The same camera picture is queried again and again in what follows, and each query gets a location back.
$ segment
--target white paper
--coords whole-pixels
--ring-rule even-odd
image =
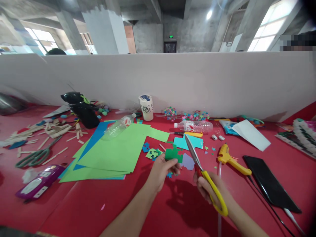
[[[232,129],[260,151],[264,151],[271,144],[248,120],[235,124]]]
[[[55,111],[51,112],[50,114],[47,114],[45,116],[43,116],[43,118],[49,118],[49,117],[52,117],[54,115],[57,115],[57,114],[61,114],[63,112],[66,112],[70,110],[69,106],[66,106],[66,105],[62,105],[61,107],[59,107],[58,109],[56,109]]]

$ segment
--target bottle label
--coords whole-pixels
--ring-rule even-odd
[[[124,121],[126,127],[132,124],[131,119],[128,116],[124,116],[122,120]]]
[[[193,121],[185,121],[184,131],[191,132],[194,130],[194,122]]]

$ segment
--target doorway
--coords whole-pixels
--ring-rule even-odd
[[[177,42],[165,42],[165,53],[176,53]]]

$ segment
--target clear plastic bottle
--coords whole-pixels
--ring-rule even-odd
[[[129,125],[134,123],[136,114],[126,115],[104,131],[103,139],[109,141],[121,134]]]
[[[213,124],[206,121],[187,121],[175,123],[175,128],[179,128],[182,132],[196,132],[207,134],[213,130]]]

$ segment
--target yellow scissors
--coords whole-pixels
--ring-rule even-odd
[[[202,166],[201,166],[201,163],[198,159],[198,156],[192,146],[192,143],[190,142],[188,136],[186,134],[184,134],[184,137],[185,137],[185,141],[187,142],[187,145],[188,145],[188,148],[189,148],[189,151],[192,155],[192,158],[194,160],[194,168],[195,168],[195,171],[197,172],[197,176],[200,177],[204,177],[208,182],[209,184],[211,185],[212,189],[214,190],[218,200],[220,201],[221,203],[221,206],[222,206],[222,209],[220,209],[214,202],[213,200],[213,197],[212,195],[210,195],[210,198],[211,198],[211,201],[213,203],[213,206],[215,207],[215,209],[218,211],[219,214],[221,214],[222,216],[227,216],[228,215],[228,210],[227,210],[227,206],[225,204],[225,201],[221,195],[221,193],[219,192],[219,190],[217,189],[215,183],[213,182],[213,180],[210,178],[209,174],[207,173],[207,171],[203,170],[202,169]]]

